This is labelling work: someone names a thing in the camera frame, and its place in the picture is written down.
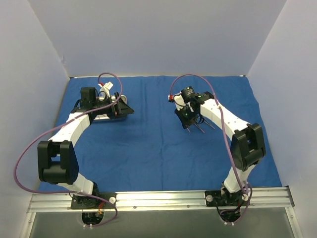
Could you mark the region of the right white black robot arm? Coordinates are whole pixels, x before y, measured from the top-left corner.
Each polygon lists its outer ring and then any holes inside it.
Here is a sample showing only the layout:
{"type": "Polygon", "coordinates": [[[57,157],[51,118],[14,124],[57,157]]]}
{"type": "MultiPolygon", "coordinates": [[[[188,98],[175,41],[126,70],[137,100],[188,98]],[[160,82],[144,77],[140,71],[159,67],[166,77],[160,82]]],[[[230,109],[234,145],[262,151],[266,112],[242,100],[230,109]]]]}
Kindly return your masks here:
{"type": "Polygon", "coordinates": [[[235,116],[209,92],[183,90],[169,98],[184,129],[209,119],[209,126],[216,125],[222,130],[231,168],[222,183],[221,201],[230,205],[237,200],[237,192],[248,193],[249,174],[266,155],[262,127],[235,116]]]}

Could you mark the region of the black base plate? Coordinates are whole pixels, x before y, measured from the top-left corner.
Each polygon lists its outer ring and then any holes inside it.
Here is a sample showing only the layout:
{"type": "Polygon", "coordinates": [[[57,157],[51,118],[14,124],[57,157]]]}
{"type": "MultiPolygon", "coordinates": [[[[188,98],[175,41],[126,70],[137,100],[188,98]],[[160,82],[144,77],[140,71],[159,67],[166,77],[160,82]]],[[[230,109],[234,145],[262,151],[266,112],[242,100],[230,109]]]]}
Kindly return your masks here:
{"type": "MultiPolygon", "coordinates": [[[[72,198],[71,209],[97,209],[97,208],[111,209],[113,207],[112,205],[105,203],[103,201],[100,201],[99,199],[79,196],[79,195],[75,195],[71,193],[69,195],[72,198]]],[[[111,204],[115,204],[117,193],[101,192],[99,194],[99,197],[103,198],[104,200],[107,200],[111,204]]]]}
{"type": "Polygon", "coordinates": [[[245,206],[247,204],[247,199],[245,200],[241,191],[230,193],[226,189],[206,190],[204,195],[208,207],[245,206]]]}

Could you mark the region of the aluminium front rail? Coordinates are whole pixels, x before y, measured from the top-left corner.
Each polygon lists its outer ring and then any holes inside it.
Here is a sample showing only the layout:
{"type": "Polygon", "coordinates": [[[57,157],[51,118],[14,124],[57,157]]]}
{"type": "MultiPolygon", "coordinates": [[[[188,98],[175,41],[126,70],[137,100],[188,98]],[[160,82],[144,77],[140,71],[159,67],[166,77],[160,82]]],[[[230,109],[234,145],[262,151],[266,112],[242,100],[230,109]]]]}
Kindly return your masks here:
{"type": "MultiPolygon", "coordinates": [[[[96,212],[96,209],[72,209],[71,197],[67,193],[34,194],[28,212],[96,212]]],[[[118,192],[116,208],[121,211],[172,211],[172,210],[210,210],[203,190],[156,191],[156,192],[118,192]]],[[[253,189],[249,208],[287,208],[294,207],[289,188],[260,187],[253,189]]]]}

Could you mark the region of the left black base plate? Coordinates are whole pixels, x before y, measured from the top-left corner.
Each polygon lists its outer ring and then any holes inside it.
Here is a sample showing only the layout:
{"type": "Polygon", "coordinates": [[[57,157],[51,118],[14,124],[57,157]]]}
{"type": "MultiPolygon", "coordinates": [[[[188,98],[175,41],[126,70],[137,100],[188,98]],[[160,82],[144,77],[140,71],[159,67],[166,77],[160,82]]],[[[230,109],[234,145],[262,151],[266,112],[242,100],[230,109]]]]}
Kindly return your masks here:
{"type": "MultiPolygon", "coordinates": [[[[113,207],[112,205],[105,203],[103,201],[100,201],[99,199],[79,196],[79,195],[75,195],[71,193],[69,195],[72,198],[71,209],[97,209],[97,208],[111,209],[113,207]]],[[[101,192],[99,194],[99,197],[103,198],[104,200],[107,200],[111,204],[115,204],[117,193],[101,192]]]]}

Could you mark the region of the blue surgical drape cloth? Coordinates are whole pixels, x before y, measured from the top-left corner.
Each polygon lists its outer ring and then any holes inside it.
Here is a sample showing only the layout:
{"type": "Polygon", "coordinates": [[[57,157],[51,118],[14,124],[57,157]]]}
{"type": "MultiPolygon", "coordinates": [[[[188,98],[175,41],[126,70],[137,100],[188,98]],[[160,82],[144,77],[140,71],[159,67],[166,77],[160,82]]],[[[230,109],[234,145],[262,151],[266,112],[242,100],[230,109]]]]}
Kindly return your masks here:
{"type": "Polygon", "coordinates": [[[120,120],[93,122],[74,150],[80,173],[101,191],[219,189],[231,163],[222,131],[207,124],[182,128],[169,92],[192,86],[215,91],[237,117],[262,124],[259,105],[246,77],[104,77],[122,91],[134,113],[120,120]]]}

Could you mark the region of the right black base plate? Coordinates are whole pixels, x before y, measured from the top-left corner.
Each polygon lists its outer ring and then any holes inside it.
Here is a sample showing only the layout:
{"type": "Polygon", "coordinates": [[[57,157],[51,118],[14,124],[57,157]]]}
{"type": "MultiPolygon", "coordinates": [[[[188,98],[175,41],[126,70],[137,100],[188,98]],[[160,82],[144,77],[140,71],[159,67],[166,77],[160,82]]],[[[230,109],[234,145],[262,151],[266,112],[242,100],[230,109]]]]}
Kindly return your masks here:
{"type": "Polygon", "coordinates": [[[241,191],[230,193],[226,189],[206,190],[204,195],[208,207],[245,206],[247,204],[247,199],[245,200],[241,191]]]}

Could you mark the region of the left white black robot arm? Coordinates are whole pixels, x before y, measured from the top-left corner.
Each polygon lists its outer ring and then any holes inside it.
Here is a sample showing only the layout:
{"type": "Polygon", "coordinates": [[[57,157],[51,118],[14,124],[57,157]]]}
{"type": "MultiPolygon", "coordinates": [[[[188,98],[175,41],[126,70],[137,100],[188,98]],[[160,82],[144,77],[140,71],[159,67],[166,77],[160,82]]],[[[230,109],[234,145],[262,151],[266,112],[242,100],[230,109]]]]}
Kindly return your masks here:
{"type": "Polygon", "coordinates": [[[79,172],[74,146],[82,133],[101,116],[121,119],[133,114],[118,92],[114,96],[99,97],[94,87],[84,87],[63,127],[48,141],[37,146],[38,174],[42,182],[56,184],[82,196],[89,208],[99,204],[100,195],[96,183],[79,172]]]}

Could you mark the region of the steel instrument tray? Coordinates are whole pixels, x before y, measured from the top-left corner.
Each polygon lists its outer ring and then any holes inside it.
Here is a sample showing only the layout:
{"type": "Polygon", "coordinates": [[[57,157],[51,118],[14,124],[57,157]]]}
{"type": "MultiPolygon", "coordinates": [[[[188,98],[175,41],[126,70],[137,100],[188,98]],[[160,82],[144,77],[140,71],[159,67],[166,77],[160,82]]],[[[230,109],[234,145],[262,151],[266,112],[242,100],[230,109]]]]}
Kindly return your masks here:
{"type": "MultiPolygon", "coordinates": [[[[100,108],[108,104],[113,103],[117,99],[118,95],[112,96],[98,96],[96,106],[94,108],[100,108]]],[[[127,98],[124,95],[120,96],[120,99],[111,107],[95,111],[95,120],[105,121],[110,119],[120,119],[127,117],[128,114],[134,111],[127,105],[127,98]]]]}

